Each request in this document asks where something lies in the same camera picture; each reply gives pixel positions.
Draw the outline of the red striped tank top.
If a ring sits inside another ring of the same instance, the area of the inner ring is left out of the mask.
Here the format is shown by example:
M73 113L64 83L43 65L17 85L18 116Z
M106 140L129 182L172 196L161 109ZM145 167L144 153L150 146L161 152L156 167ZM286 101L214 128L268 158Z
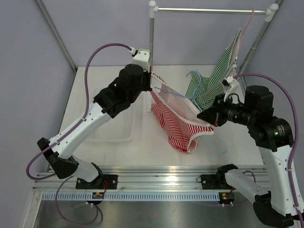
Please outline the red striped tank top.
M151 110L173 149L190 154L201 136L214 134L209 123L197 118L200 111L190 99L170 88L155 73L151 74L151 87Z

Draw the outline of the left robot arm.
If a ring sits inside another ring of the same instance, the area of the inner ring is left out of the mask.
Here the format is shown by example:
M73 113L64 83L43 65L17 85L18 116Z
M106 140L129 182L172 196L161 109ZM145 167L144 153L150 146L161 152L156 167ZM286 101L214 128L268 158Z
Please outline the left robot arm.
M74 176L98 189L103 183L100 168L74 157L73 153L95 130L128 109L143 91L151 91L150 65L128 64L86 106L82 117L51 139L41 138L37 144L55 175L59 179Z

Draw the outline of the green striped tank top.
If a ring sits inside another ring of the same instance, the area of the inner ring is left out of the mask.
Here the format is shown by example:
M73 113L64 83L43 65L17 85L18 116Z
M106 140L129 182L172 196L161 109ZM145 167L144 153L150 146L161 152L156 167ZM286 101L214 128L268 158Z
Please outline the green striped tank top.
M191 80L186 91L186 96L200 109L209 108L217 95L224 92L221 81L236 73L238 64L238 46L242 29L239 28L230 46L224 49L219 60L213 68L209 77L202 76L198 71L192 70L188 73Z

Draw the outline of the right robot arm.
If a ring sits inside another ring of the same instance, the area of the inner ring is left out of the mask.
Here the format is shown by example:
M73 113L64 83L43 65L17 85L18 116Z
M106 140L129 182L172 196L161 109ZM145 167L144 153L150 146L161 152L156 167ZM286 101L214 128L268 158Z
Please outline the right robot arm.
M304 217L304 201L289 182L288 159L295 141L290 124L273 115L273 94L265 86L246 88L243 103L233 103L224 94L197 117L215 127L227 121L244 125L259 148L269 178L269 188L260 187L234 164L220 166L212 182L220 188L238 190L252 205L256 217L267 226L287 228Z

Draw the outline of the blue wire hanger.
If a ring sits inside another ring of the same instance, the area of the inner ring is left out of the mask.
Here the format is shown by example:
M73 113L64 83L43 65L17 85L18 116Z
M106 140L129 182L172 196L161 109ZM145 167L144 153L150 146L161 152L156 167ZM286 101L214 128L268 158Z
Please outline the blue wire hanger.
M185 95L170 88L157 74L153 74L152 112L167 134L169 145L182 153L190 154L198 146L200 138L214 135L214 128L196 118L197 114L209 108L216 95L223 92L220 80L222 73L202 76L190 71L190 84Z

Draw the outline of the pink wire hanger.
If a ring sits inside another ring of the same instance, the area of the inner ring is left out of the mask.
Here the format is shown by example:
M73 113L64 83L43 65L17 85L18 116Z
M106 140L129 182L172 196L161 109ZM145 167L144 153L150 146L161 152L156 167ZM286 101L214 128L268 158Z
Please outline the pink wire hanger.
M254 16L254 13L255 13L255 8L252 9L250 19L249 19L248 23L246 24L244 30L243 30L242 33L241 33L240 41L239 41L239 46L238 46L238 50L237 50L237 57L239 56L240 49L241 49L241 46L242 46L242 42L243 42L245 33L246 33L246 31L247 31L248 26L249 26L250 23L251 23L251 20L252 20L252 18L253 18L253 16Z

